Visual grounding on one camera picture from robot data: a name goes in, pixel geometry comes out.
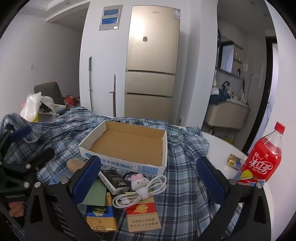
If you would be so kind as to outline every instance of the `red bottle cap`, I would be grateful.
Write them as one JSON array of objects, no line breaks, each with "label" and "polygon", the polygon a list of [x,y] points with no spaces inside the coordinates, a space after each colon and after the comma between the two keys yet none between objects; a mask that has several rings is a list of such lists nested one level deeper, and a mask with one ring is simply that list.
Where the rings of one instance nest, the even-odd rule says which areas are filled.
[{"label": "red bottle cap", "polygon": [[283,134],[284,131],[285,131],[285,127],[281,123],[279,123],[279,122],[276,123],[274,129],[276,131],[278,131],[279,133],[281,133],[281,134]]}]

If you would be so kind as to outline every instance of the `plaid cloth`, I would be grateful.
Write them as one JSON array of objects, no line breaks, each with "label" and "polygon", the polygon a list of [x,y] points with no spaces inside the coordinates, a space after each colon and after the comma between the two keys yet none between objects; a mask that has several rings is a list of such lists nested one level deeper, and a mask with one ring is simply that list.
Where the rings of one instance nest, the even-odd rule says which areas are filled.
[{"label": "plaid cloth", "polygon": [[[125,209],[114,208],[119,232],[97,233],[102,240],[196,240],[214,217],[217,206],[206,191],[206,188],[196,172],[196,160],[206,156],[209,143],[201,135],[199,128],[182,129],[170,126],[163,121],[150,121],[133,118],[109,118],[94,115],[83,108],[71,109],[66,114],[48,123],[27,122],[17,114],[6,115],[1,123],[0,132],[7,124],[15,129],[30,125],[32,132],[10,147],[5,161],[18,163],[22,159],[31,158],[41,150],[51,147],[55,150],[54,158],[38,173],[38,179],[47,184],[58,183],[64,177],[71,177],[66,161],[71,158],[82,159],[78,144],[101,122],[119,121],[133,125],[147,126],[167,130],[168,133],[168,163],[164,175],[167,177],[167,189],[154,196],[161,229],[142,233],[129,233]],[[233,221],[229,224],[225,236],[232,231],[241,208],[238,207]],[[24,240],[24,230],[15,230],[21,240]]]}]

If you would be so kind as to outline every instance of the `sink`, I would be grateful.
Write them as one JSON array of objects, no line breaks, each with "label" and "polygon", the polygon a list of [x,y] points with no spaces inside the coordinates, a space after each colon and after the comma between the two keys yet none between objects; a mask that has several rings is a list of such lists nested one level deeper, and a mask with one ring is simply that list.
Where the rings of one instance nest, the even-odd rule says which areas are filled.
[{"label": "sink", "polygon": [[209,104],[205,122],[210,126],[241,129],[249,106],[239,100],[230,98],[218,105]]}]

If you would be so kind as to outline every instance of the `gray chair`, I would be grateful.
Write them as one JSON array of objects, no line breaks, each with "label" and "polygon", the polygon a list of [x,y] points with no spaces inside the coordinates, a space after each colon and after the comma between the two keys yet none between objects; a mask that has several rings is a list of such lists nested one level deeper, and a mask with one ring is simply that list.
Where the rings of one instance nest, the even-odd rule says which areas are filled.
[{"label": "gray chair", "polygon": [[52,97],[55,104],[65,104],[59,85],[55,81],[36,85],[34,87],[34,93],[36,94],[38,92],[41,92],[43,96]]}]

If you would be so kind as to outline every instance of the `plastic bottle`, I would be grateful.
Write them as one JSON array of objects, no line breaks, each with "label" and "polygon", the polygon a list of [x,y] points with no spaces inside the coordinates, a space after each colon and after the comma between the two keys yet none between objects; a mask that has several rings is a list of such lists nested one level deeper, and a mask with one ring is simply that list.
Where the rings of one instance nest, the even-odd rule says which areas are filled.
[{"label": "plastic bottle", "polygon": [[262,185],[281,162],[281,137],[285,127],[277,122],[274,131],[259,139],[234,179],[243,185]]}]

